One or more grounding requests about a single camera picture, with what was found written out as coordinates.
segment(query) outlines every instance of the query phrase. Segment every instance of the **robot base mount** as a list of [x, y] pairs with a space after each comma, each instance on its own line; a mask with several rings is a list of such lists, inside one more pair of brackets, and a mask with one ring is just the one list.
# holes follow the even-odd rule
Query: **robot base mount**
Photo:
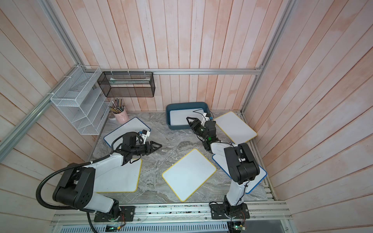
[[212, 219], [248, 219], [250, 218], [249, 209], [245, 203], [241, 203], [237, 206], [231, 206], [224, 197], [222, 204], [210, 204], [211, 218]]
[[[126, 222], [132, 222], [134, 220], [134, 213], [135, 213], [135, 206], [120, 206], [120, 214], [124, 214], [124, 219]], [[97, 223], [101, 222], [109, 222], [112, 216], [108, 215], [107, 213], [97, 212], [94, 221]], [[116, 222], [121, 222], [122, 219], [119, 215], [119, 219]]]

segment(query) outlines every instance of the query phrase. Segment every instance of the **marble tabletop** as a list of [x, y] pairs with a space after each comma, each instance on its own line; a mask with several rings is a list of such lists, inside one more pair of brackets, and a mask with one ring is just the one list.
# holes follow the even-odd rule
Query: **marble tabletop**
[[[213, 113], [217, 117], [225, 112]], [[130, 119], [138, 117], [151, 129], [147, 141], [154, 141], [163, 146], [158, 151], [142, 157], [140, 178], [135, 192], [102, 193], [103, 195], [118, 200], [120, 204], [181, 202], [163, 180], [162, 173], [196, 148], [216, 166], [217, 171], [185, 202], [223, 201], [224, 195], [229, 190], [231, 179], [212, 160], [212, 154], [203, 148], [201, 141], [192, 133], [192, 130], [170, 130], [166, 124], [165, 113], [129, 113], [128, 116]], [[119, 126], [121, 124], [118, 124], [117, 121], [107, 120], [92, 154], [92, 159], [103, 157], [110, 152], [110, 146], [103, 140], [103, 137]], [[231, 142], [219, 127], [216, 127], [216, 134], [221, 141]], [[244, 196], [244, 200], [266, 201], [264, 187], [259, 184], [250, 194]]]

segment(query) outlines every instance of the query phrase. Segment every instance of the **wire rack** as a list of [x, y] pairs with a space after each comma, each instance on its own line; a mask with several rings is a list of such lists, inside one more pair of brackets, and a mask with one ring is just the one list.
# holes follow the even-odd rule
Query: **wire rack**
[[100, 68], [85, 73], [79, 66], [51, 98], [80, 134], [100, 134], [109, 113], [110, 102], [100, 88], [93, 89], [100, 75]]

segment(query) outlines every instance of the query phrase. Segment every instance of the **metal grate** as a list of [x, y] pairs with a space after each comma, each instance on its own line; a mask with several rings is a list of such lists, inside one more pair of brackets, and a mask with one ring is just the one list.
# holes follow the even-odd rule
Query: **metal grate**
[[[108, 224], [109, 226], [119, 226], [118, 224]], [[106, 224], [94, 225], [97, 232], [105, 232]], [[227, 232], [227, 222], [214, 223], [138, 223], [127, 224], [118, 232]], [[92, 232], [89, 225], [63, 226], [60, 233]]]

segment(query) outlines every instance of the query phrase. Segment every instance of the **black cable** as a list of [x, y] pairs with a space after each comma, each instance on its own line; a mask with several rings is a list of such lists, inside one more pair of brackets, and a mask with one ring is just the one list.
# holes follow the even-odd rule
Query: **black cable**
[[139, 139], [139, 143], [140, 144], [143, 144], [144, 143], [144, 139], [143, 137], [141, 137], [141, 135], [139, 133], [137, 133], [137, 138]]
[[193, 112], [194, 113], [198, 113], [198, 112], [196, 112], [196, 111], [199, 111], [199, 110], [203, 110], [203, 109], [197, 109], [197, 110], [194, 110]]
[[231, 147], [233, 147], [233, 148], [234, 148], [234, 146], [233, 146], [232, 144], [230, 144], [230, 143], [227, 143], [227, 142], [222, 142], [221, 140], [219, 141], [219, 143], [224, 143], [224, 144], [228, 144], [228, 145], [230, 145]]
[[242, 194], [242, 196], [239, 198], [239, 200], [238, 200], [238, 202], [236, 203], [236, 205], [235, 206], [237, 206], [237, 204], [242, 200], [242, 198], [244, 197], [244, 195], [245, 195], [245, 191], [246, 191], [246, 188], [247, 188], [247, 185], [248, 184], [248, 182], [245, 184], [245, 188], [244, 188], [244, 194]]
[[61, 173], [63, 171], [69, 170], [69, 169], [74, 169], [74, 168], [78, 168], [78, 167], [82, 167], [82, 166], [87, 166], [87, 165], [90, 165], [90, 164], [91, 164], [91, 162], [87, 162], [87, 163], [81, 163], [81, 164], [73, 165], [73, 166], [70, 166], [70, 167], [65, 167], [65, 168], [62, 168], [58, 171], [53, 172], [52, 174], [50, 174], [49, 176], [44, 178], [44, 180], [42, 180], [40, 182], [39, 186], [36, 189], [36, 200], [38, 201], [38, 203], [40, 205], [44, 206], [45, 208], [52, 209], [52, 210], [75, 210], [75, 208], [70, 207], [70, 206], [50, 205], [50, 204], [46, 203], [43, 200], [43, 198], [41, 197], [41, 189], [43, 188], [44, 184], [48, 180], [50, 180], [53, 176], [57, 175], [58, 173]]
[[196, 134], [196, 136], [197, 136], [197, 138], [201, 141], [201, 142], [203, 142], [203, 140], [202, 139], [200, 139], [199, 137], [198, 137], [198, 135]]
[[98, 233], [96, 231], [96, 229], [93, 227], [93, 224], [92, 224], [92, 221], [91, 221], [91, 216], [90, 216], [90, 214], [88, 212], [87, 212], [87, 218], [88, 218], [88, 223], [90, 224], [90, 227], [91, 227], [93, 233]]
[[211, 206], [212, 203], [215, 203], [215, 204], [218, 204], [218, 203], [217, 203], [216, 201], [211, 201], [211, 202], [209, 203], [209, 207], [210, 207], [210, 209], [211, 209], [212, 211], [217, 212], [216, 210], [214, 210], [214, 209], [212, 208], [212, 206]]
[[130, 160], [129, 163], [130, 163], [130, 164], [133, 164], [134, 162], [136, 162], [136, 161], [138, 161], [138, 160], [140, 160], [140, 159], [141, 159], [141, 155], [140, 155], [140, 158], [136, 159], [136, 160], [133, 161], [133, 162]]

